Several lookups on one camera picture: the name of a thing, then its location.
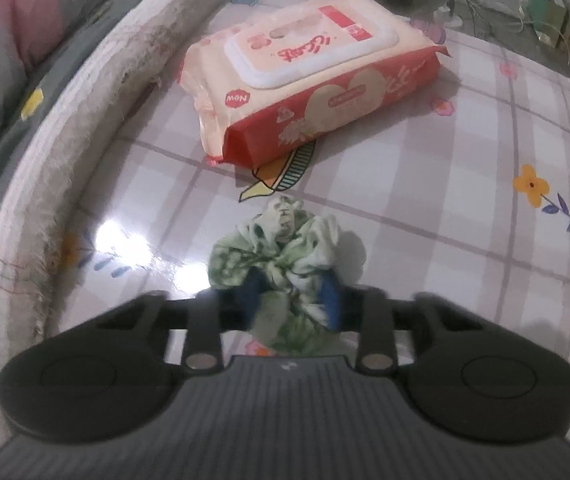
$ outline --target red new badge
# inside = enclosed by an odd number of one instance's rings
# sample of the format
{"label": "red new badge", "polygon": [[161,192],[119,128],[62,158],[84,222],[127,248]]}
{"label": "red new badge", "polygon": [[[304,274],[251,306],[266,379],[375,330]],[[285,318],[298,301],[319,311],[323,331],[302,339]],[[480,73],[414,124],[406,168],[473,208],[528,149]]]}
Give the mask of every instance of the red new badge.
{"label": "red new badge", "polygon": [[225,96],[225,105],[230,108],[240,108],[249,102],[249,92],[245,90],[232,90]]}

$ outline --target ribbed gray surface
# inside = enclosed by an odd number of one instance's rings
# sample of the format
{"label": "ribbed gray surface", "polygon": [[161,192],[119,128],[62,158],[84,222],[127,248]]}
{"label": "ribbed gray surface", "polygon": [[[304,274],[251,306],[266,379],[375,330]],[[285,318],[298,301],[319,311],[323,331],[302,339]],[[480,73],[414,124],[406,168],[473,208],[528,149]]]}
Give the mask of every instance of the ribbed gray surface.
{"label": "ribbed gray surface", "polygon": [[570,480],[570,444],[470,444],[343,358],[236,357],[139,430],[65,447],[17,436],[0,480]]}

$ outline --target white padded edge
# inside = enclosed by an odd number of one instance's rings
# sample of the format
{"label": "white padded edge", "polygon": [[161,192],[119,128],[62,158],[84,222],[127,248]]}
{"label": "white padded edge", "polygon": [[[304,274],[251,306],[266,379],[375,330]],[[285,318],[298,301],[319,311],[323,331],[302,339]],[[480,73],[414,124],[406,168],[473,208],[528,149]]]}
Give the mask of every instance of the white padded edge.
{"label": "white padded edge", "polygon": [[[40,339],[71,206],[124,112],[223,0],[143,0],[75,74],[0,208],[0,370]],[[11,436],[0,412],[0,446]]]}

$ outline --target wipes package lid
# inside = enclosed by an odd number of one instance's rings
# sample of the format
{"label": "wipes package lid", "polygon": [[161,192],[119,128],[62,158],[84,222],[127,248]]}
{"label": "wipes package lid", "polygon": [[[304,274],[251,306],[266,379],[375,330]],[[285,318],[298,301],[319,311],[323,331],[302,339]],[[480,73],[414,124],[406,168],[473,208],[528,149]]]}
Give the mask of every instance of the wipes package lid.
{"label": "wipes package lid", "polygon": [[436,52],[373,0],[307,0],[193,44],[178,81],[209,158],[253,169],[431,82]]}

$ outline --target black circular cover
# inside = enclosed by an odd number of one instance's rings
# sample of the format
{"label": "black circular cover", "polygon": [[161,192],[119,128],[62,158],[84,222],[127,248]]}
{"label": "black circular cover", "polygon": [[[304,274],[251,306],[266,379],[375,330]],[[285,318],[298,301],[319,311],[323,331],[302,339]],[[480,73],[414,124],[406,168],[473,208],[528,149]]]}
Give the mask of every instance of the black circular cover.
{"label": "black circular cover", "polygon": [[0,373],[0,407],[21,433],[89,442],[131,431],[172,392],[170,373],[143,339],[100,330],[46,340]]}
{"label": "black circular cover", "polygon": [[517,336],[444,336],[410,367],[407,388],[433,422],[475,440],[524,442],[570,423],[570,365]]}

